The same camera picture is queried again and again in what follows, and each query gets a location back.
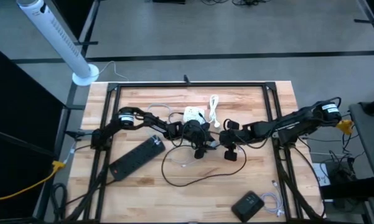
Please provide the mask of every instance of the yellow extension cord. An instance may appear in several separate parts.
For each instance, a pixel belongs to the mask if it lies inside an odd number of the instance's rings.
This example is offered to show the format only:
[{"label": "yellow extension cord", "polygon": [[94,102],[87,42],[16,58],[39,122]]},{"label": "yellow extension cord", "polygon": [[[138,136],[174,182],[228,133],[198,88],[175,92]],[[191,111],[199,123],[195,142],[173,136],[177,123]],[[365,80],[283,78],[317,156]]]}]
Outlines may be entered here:
[{"label": "yellow extension cord", "polygon": [[58,170],[60,170],[60,169],[62,169],[62,168],[65,167],[65,164],[62,163],[62,162],[59,162],[59,161],[53,161],[53,162],[52,162],[52,165],[54,166],[54,167],[53,167],[53,171],[52,171],[52,173],[51,173],[48,177],[46,177],[45,179],[39,181],[38,183],[36,183],[36,184],[34,184],[34,185],[30,186],[30,187],[27,187],[27,188],[25,188],[25,189],[22,189],[22,190],[18,191],[18,192],[16,192],[16,193],[12,194],[12,195],[8,195],[8,196],[0,197],[0,200],[5,200],[5,199],[12,198],[12,197],[14,197],[14,196],[16,196],[16,195],[19,195],[19,194],[21,194],[21,193],[24,193],[25,191],[30,190],[30,189],[32,189],[32,188],[38,186],[39,184],[42,184],[42,183],[46,182],[46,181],[49,180],[51,177],[53,177],[54,174],[55,174]]}]

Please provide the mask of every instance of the wooden table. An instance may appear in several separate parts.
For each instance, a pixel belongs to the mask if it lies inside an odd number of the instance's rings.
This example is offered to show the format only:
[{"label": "wooden table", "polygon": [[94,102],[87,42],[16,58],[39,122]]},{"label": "wooden table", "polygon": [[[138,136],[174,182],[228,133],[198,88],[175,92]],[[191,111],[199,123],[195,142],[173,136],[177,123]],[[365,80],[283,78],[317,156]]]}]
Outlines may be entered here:
[{"label": "wooden table", "polygon": [[[82,129],[99,128],[107,84],[91,85]],[[276,86],[283,114],[297,110],[291,82],[276,82]],[[122,87],[119,107],[137,106],[146,111],[151,103],[165,103],[173,111],[183,112],[186,106],[197,106],[205,110],[208,119],[208,101],[212,94],[220,97],[217,118],[221,123],[227,118],[240,124],[267,120],[263,91],[257,87]],[[166,107],[153,107],[151,112],[162,120],[167,120],[169,115]],[[181,119],[181,115],[177,114],[172,117],[173,122]],[[219,132],[214,127],[211,127],[211,131]],[[153,134],[160,136],[160,133],[150,128],[118,132],[114,136],[111,162]],[[164,141],[166,150],[172,149],[171,142],[160,137]],[[89,143],[89,141],[82,141],[78,146]],[[311,160],[305,145],[297,142],[297,148]],[[166,176],[172,182],[181,184],[206,175],[229,173],[239,169],[244,161],[243,153],[239,152],[238,160],[232,162],[223,158],[225,150],[224,147],[219,147],[216,151],[210,151],[203,159],[187,167],[181,167],[180,164],[168,159],[164,166]],[[123,181],[107,186],[101,222],[239,222],[230,207],[249,190],[258,195],[265,192],[276,193],[271,180],[278,181],[271,141],[261,149],[245,147],[245,151],[248,162],[239,173],[228,177],[214,177],[187,187],[173,187],[164,181],[161,175],[161,162],[165,153],[162,153]],[[93,156],[94,150],[88,148],[75,153],[68,184],[69,200],[87,191]],[[172,156],[177,160],[190,158],[190,161],[193,161],[192,150],[189,148],[179,149]],[[292,150],[292,161],[301,194],[314,210],[321,214],[322,201],[313,173],[295,150]],[[109,174],[108,182],[111,180],[113,178]],[[265,203],[268,207],[274,207],[275,204],[271,198],[268,198]],[[289,204],[292,214],[295,214],[290,192]],[[71,203],[68,212],[73,211],[76,205],[77,203]],[[96,197],[92,203],[91,217],[94,216],[95,205]],[[285,221],[284,215],[278,218],[264,209],[250,220],[250,222],[283,221]]]}]

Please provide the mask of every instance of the electrical outlet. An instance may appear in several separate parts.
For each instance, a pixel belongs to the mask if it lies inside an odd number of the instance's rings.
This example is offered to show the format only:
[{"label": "electrical outlet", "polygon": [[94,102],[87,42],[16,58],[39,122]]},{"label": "electrical outlet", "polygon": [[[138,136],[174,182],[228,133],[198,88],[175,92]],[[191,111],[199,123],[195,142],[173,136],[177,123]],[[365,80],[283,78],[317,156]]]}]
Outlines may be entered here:
[{"label": "electrical outlet", "polygon": [[183,120],[184,122],[188,122],[190,120],[197,120],[200,124],[204,124],[205,120],[199,116],[199,113],[205,117],[205,110],[193,106],[187,106],[184,110]]}]

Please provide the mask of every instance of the black battery pack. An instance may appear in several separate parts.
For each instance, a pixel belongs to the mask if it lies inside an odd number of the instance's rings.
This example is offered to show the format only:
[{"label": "black battery pack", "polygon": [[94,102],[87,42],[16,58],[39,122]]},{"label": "black battery pack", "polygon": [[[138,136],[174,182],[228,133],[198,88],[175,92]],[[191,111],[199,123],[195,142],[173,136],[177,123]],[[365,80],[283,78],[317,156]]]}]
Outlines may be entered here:
[{"label": "black battery pack", "polygon": [[239,201],[231,207],[231,211],[241,220],[247,222],[261,208],[264,202],[253,191],[246,193]]},{"label": "black battery pack", "polygon": [[116,181],[123,180],[163,151],[163,142],[153,136],[111,163],[110,171]]}]

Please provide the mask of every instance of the floor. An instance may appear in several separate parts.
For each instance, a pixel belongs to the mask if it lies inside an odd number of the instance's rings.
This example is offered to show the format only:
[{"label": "floor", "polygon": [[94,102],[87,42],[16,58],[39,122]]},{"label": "floor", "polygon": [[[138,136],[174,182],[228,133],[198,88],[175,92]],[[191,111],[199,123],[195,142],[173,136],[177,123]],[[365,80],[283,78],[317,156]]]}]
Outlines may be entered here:
[{"label": "floor", "polygon": [[[143,0],[103,1],[87,57],[241,54],[285,52],[343,52],[374,50],[374,30],[353,19],[366,19],[355,1],[272,0],[255,7],[237,7],[231,1],[206,6],[199,0],[186,5]],[[59,58],[39,31],[17,8],[15,0],[0,0],[0,50],[11,59]],[[94,63],[102,69],[105,63]],[[58,99],[66,101],[71,70],[64,63],[19,65]],[[130,81],[182,80],[291,80],[300,107],[333,96],[348,105],[374,100],[374,56],[244,58],[117,62],[118,72]],[[110,65],[98,81],[124,81]],[[76,104],[84,104],[88,87],[78,88]],[[69,129],[77,129],[82,113],[72,114]],[[336,129],[324,128],[312,138],[340,139]],[[61,157],[66,157],[66,139]],[[340,142],[309,141],[313,152],[329,149],[341,154]],[[349,145],[352,154],[363,151],[359,138]],[[313,154],[316,162],[329,158]],[[359,178],[372,173],[364,156],[354,165]],[[55,181],[67,182],[69,170]],[[362,222],[359,215],[331,213],[331,220]],[[47,212],[47,219],[52,215]]]}]

